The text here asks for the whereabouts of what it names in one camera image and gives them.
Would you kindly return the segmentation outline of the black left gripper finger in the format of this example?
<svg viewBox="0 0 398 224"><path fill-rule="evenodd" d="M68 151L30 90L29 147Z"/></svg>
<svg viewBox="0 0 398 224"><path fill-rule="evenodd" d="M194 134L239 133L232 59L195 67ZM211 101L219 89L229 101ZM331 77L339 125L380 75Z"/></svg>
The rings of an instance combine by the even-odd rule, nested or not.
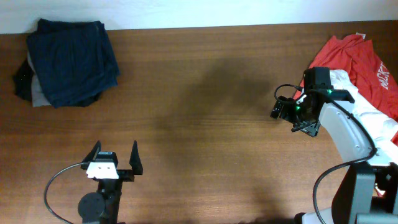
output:
<svg viewBox="0 0 398 224"><path fill-rule="evenodd" d="M132 145L129 165L131 166L134 175L143 174L143 166L139 156L137 141L134 141Z"/></svg>
<svg viewBox="0 0 398 224"><path fill-rule="evenodd" d="M82 170L87 170L90 162L93 162L96 159L97 154L101 151L101 142L97 141L93 146L92 150L87 154L87 156L82 160L82 165L80 168Z"/></svg>

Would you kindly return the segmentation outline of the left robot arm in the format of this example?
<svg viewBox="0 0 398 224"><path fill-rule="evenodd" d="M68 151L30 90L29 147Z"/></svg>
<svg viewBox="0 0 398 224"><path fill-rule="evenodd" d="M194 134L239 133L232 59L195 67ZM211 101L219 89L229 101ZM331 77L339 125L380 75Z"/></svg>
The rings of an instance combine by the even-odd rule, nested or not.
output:
<svg viewBox="0 0 398 224"><path fill-rule="evenodd" d="M81 169L87 178L97 181L95 192L84 195L78 204L78 213L83 223L113 224L118 222L119 204L125 182L133 182L135 176L143 174L137 142L134 141L129 158L130 169L118 169L115 152L102 151L97 141L82 160Z"/></svg>

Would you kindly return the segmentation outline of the navy blue shorts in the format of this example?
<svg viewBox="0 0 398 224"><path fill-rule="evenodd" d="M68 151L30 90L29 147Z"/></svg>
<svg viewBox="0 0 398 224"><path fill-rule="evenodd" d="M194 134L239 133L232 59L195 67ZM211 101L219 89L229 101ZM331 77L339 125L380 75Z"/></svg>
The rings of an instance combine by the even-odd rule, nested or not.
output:
<svg viewBox="0 0 398 224"><path fill-rule="evenodd" d="M118 84L119 66L100 21L39 19L27 46L43 94L55 108L90 105Z"/></svg>

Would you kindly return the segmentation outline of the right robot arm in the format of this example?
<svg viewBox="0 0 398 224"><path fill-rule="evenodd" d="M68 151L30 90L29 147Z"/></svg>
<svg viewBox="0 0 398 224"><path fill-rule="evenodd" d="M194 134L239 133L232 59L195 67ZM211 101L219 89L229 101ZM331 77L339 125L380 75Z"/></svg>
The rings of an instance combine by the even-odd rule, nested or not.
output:
<svg viewBox="0 0 398 224"><path fill-rule="evenodd" d="M295 223L397 223L397 122L373 107L344 70L313 67L295 86L297 98L275 95L271 117L292 124L311 137L324 127L343 162L322 173L313 186L312 213L298 213ZM320 182L338 169L346 174L331 207L320 210Z"/></svg>

